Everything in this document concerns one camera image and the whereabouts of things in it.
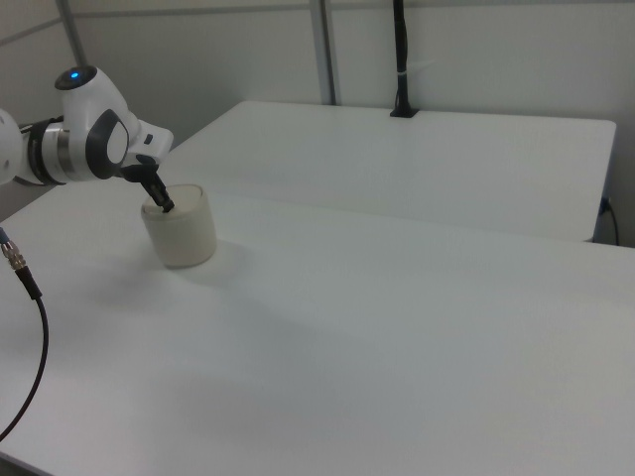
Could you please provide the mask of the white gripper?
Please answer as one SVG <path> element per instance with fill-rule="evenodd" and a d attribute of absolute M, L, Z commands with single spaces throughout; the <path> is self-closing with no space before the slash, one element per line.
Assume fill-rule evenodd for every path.
<path fill-rule="evenodd" d="M 138 121 L 138 128 L 131 136 L 128 146 L 128 163 L 133 165 L 160 165 L 168 156 L 174 142 L 174 134 L 165 128 Z M 128 166 L 121 176 L 132 183 L 140 184 L 154 203 L 164 213 L 175 204 L 167 187 L 158 175 L 158 166 Z"/>

